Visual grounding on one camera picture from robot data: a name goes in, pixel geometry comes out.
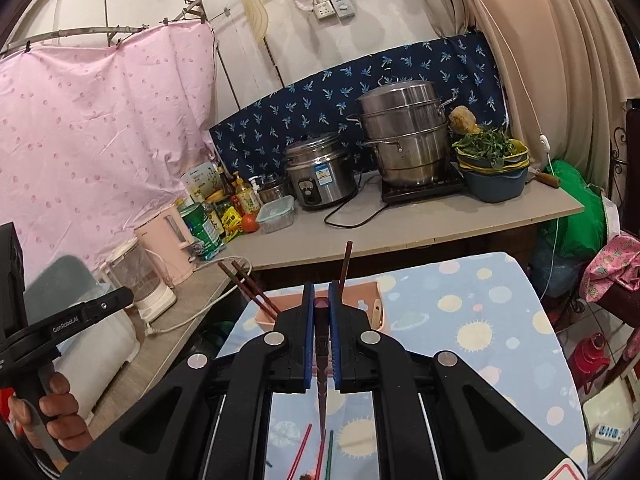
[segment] white wall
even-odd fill
[[[336,17],[318,22],[299,10],[292,0],[262,0],[269,14],[267,41],[285,84],[319,70],[394,46],[436,38],[423,0],[351,0],[356,16],[340,22]],[[185,6],[184,0],[107,0],[108,24],[155,25],[170,20]],[[211,20],[220,54],[241,107],[281,88],[263,44],[252,37],[239,0],[204,0],[212,18],[228,7],[230,16]],[[104,0],[39,0],[24,17],[14,40],[59,28],[105,25]],[[106,45],[106,37],[81,36],[53,43]],[[218,65],[215,124],[238,111],[222,67]]]

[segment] green bag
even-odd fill
[[[584,206],[582,213],[550,220],[542,226],[545,240],[553,246],[558,225],[556,254],[563,258],[591,260],[604,246],[605,217],[602,199],[589,189],[585,181],[571,164],[564,160],[551,163],[556,176],[560,177],[560,187]]]

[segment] silver bolt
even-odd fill
[[[362,339],[363,343],[368,345],[375,345],[380,342],[380,334],[375,330],[367,330],[360,334],[360,339]]]
[[[206,365],[208,361],[207,356],[204,354],[193,354],[187,359],[187,364],[189,365],[189,368],[198,370]]]
[[[444,351],[438,354],[438,362],[442,366],[455,366],[458,363],[458,358],[453,352]]]
[[[284,334],[280,332],[269,332],[264,336],[264,342],[271,346],[281,345],[284,343]]]

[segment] leafy green vegetable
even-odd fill
[[[518,153],[518,148],[507,136],[504,127],[483,128],[481,126],[479,133],[466,134],[458,142],[454,142],[453,147],[466,155],[489,160],[494,170],[501,170],[504,167],[505,156]]]

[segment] red chopstick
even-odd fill
[[[251,300],[254,300],[254,303],[260,307],[260,309],[269,317],[271,317],[271,319],[273,319],[275,321],[275,319],[278,317],[278,314],[276,314],[274,311],[272,311],[269,307],[267,307],[266,305],[264,305],[260,300],[258,300],[258,298],[255,297],[255,294],[251,292],[251,290],[249,290],[249,288],[240,280],[238,280],[238,277],[231,272],[231,270],[226,268],[226,265],[222,262],[218,262],[218,266],[220,267],[220,269],[225,271],[225,274],[229,277],[229,279],[234,282],[239,288],[240,290],[242,290]]]
[[[302,442],[300,443],[300,448],[298,449],[298,454],[296,455],[296,459],[293,461],[293,464],[291,465],[291,470],[289,471],[289,474],[287,475],[287,480],[293,480],[293,477],[296,475],[296,469],[298,469],[298,464],[300,463],[300,458],[302,457],[302,452],[305,450],[305,446],[306,446],[306,441],[309,438],[309,433],[311,433],[311,424],[309,424],[306,427],[306,433],[304,438],[302,439]]]
[[[324,455],[324,435],[321,436],[320,449],[318,451],[318,462],[316,463],[316,480],[320,479],[320,472],[322,471],[322,456]]]
[[[264,299],[264,303],[269,305],[274,311],[276,311],[276,313],[279,314],[280,309],[276,306],[275,303],[273,303],[273,301],[270,300],[270,298],[267,297],[264,291],[260,288],[260,285],[255,283],[254,280],[246,272],[244,272],[242,266],[235,260],[231,262],[231,265],[234,266],[234,269],[238,272],[238,274],[240,274],[240,277],[244,278],[246,284],[254,290],[256,296],[261,296]]]
[[[342,297],[342,290],[344,289],[344,282],[347,279],[347,270],[349,270],[349,259],[351,258],[351,248],[353,242],[349,240],[347,242],[347,248],[344,250],[344,259],[342,260],[342,272],[340,273],[340,287],[338,289],[340,297]]]

